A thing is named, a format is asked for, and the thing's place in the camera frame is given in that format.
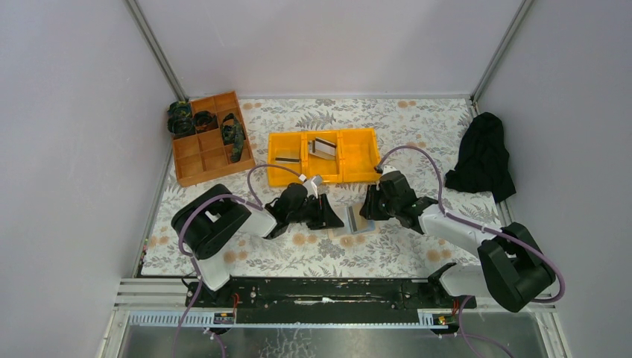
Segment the beige card grey stripe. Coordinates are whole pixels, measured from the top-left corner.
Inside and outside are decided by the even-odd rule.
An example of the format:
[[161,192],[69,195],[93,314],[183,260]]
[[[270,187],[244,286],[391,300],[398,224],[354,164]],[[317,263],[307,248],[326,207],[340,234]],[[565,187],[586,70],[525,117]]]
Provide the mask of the beige card grey stripe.
[[362,203],[356,203],[346,208],[348,228],[352,234],[369,233],[376,229],[374,221],[360,214],[362,206]]

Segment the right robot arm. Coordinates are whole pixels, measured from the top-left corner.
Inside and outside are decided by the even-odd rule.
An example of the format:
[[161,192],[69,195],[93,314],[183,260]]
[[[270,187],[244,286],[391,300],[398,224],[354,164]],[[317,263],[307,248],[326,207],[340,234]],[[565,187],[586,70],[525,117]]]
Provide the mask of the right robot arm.
[[453,214],[441,201],[417,196],[398,170],[384,172],[368,186],[360,214],[374,221],[396,219],[407,229],[445,239],[472,254],[477,264],[449,264],[431,276],[453,297],[492,298],[517,313],[557,279],[524,225],[487,226]]

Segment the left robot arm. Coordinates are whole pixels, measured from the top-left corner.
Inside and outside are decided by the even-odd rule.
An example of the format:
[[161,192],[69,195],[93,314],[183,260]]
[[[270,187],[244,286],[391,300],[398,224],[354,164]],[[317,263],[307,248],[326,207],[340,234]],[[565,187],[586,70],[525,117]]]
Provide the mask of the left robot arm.
[[310,230],[344,226],[326,195],[318,195],[315,187],[291,183],[278,198],[258,207],[217,184],[180,209],[171,226],[178,235],[178,245],[189,248],[186,253],[200,281],[207,289],[217,291],[230,280],[230,269],[221,251],[235,234],[275,239],[290,224],[304,224]]

